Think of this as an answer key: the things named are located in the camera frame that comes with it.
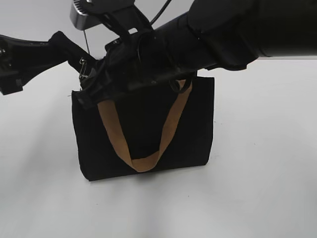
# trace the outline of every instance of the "fabric bag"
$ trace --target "fabric bag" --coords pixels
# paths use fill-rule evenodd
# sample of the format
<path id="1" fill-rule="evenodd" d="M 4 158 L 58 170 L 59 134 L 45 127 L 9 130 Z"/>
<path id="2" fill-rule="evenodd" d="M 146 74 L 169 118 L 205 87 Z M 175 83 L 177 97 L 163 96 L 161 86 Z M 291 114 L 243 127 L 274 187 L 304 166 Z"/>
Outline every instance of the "fabric bag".
<path id="1" fill-rule="evenodd" d="M 213 132 L 214 79 L 196 77 L 175 93 L 167 84 L 85 110 L 75 93 L 80 168 L 89 181 L 202 166 Z"/>

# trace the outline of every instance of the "white surface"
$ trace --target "white surface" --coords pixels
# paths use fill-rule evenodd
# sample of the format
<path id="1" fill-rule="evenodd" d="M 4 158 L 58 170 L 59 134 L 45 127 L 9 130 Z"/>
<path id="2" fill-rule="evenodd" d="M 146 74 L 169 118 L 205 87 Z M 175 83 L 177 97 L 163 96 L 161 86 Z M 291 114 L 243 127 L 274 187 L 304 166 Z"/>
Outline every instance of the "white surface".
<path id="1" fill-rule="evenodd" d="M 0 96 L 0 238 L 316 238 L 317 60 L 201 75 L 216 77 L 209 164 L 94 183 L 77 161 L 76 72 Z"/>

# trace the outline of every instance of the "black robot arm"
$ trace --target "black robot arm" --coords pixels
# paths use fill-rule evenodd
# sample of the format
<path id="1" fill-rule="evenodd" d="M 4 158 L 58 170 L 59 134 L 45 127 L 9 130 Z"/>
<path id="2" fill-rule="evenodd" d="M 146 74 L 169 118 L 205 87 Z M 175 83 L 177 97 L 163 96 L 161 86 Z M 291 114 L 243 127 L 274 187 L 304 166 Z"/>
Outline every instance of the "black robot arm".
<path id="1" fill-rule="evenodd" d="M 36 49 L 43 51 L 35 51 L 28 58 L 35 67 L 29 67 L 32 73 L 21 85 L 18 79 L 26 72 L 25 67 L 17 64 L 14 68 L 10 61 L 21 62 L 23 52 L 31 46 L 20 41 L 23 47 L 13 54 L 9 49 L 16 42 L 8 46 L 2 37 L 0 48 L 6 51 L 0 55 L 3 93 L 14 92 L 4 88 L 16 83 L 20 91 L 32 76 L 65 60 L 71 61 L 77 71 L 83 68 L 82 62 L 88 62 L 89 70 L 81 78 L 82 91 L 77 96 L 89 107 L 163 82 L 190 80 L 203 68 L 242 70 L 258 57 L 317 55 L 316 0 L 195 0 L 187 13 L 156 30 L 134 0 L 76 2 L 85 19 L 91 18 L 93 23 L 82 24 L 81 30 L 103 24 L 118 34 L 116 41 L 106 45 L 107 55 L 95 61 L 77 46 L 75 51 L 65 51 L 65 47 L 52 51 L 52 47 L 63 45 L 56 37 L 54 43 L 36 43 Z M 138 32 L 130 35 L 131 28 Z"/>

